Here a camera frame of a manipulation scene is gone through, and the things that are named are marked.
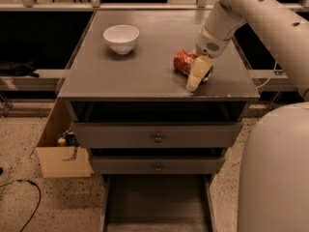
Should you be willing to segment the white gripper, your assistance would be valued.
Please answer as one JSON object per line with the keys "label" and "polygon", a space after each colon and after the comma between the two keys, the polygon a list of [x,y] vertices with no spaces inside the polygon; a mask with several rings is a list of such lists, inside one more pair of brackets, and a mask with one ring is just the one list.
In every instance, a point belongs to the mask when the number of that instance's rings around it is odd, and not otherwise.
{"label": "white gripper", "polygon": [[186,89],[194,92],[202,79],[210,71],[212,62],[211,58],[217,58],[227,47],[230,42],[231,36],[222,30],[216,30],[203,26],[200,30],[195,48],[192,50],[193,55],[208,55],[199,56],[191,65],[190,73],[186,82]]}

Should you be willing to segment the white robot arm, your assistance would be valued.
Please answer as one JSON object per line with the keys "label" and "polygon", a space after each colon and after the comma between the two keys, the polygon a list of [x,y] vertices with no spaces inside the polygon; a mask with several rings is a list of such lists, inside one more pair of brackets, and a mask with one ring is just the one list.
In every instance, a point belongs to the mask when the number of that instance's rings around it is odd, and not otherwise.
{"label": "white robot arm", "polygon": [[309,23],[276,0],[217,0],[194,52],[220,56],[243,22],[303,101],[269,112],[247,137],[239,173],[238,232],[309,232]]}

